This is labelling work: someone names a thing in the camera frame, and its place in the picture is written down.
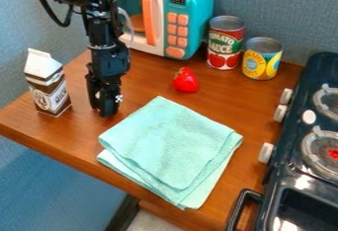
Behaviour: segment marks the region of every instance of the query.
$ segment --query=floor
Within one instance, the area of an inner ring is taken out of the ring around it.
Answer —
[[[183,231],[173,224],[140,210],[127,231]]]

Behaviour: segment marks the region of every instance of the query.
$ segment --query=red strawberry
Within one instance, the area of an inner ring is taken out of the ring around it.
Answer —
[[[188,67],[183,67],[176,73],[172,84],[176,90],[186,93],[194,93],[199,89],[198,80]]]
[[[226,65],[229,68],[236,67],[238,62],[239,62],[239,55],[240,55],[240,53],[237,53],[237,54],[232,55],[231,57],[228,57],[226,59]]]
[[[225,58],[214,53],[210,53],[209,62],[215,68],[220,68],[225,64]]]

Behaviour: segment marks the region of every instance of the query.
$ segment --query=microwave button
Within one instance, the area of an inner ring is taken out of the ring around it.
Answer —
[[[188,35],[188,29],[184,27],[179,27],[178,28],[178,34],[180,37],[186,37]]]
[[[185,51],[182,48],[168,46],[167,49],[165,49],[167,54],[171,57],[175,58],[182,58],[185,54]]]
[[[167,30],[168,30],[168,33],[169,33],[170,35],[176,35],[177,27],[176,27],[175,25],[169,24],[169,25],[167,26]]]
[[[177,44],[178,46],[186,47],[188,45],[188,40],[186,38],[178,38]]]
[[[178,23],[181,26],[187,26],[188,20],[189,20],[189,17],[188,17],[188,15],[185,15],[185,14],[180,14],[179,17],[178,17]]]
[[[168,13],[167,14],[167,21],[169,23],[176,23],[177,22],[177,14],[176,13]]]
[[[176,45],[176,40],[177,40],[177,37],[174,37],[174,36],[168,37],[168,43],[171,45]]]

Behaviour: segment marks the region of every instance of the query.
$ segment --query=folded towel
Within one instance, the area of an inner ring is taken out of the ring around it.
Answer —
[[[99,136],[98,160],[174,205],[199,208],[242,136],[157,97]]]

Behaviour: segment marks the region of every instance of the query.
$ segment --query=tomato sauce can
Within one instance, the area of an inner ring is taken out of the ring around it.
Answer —
[[[255,80],[269,80],[276,76],[283,48],[272,38],[251,38],[245,44],[243,73]]]
[[[244,23],[234,16],[217,16],[210,20],[208,65],[226,70],[240,62]]]

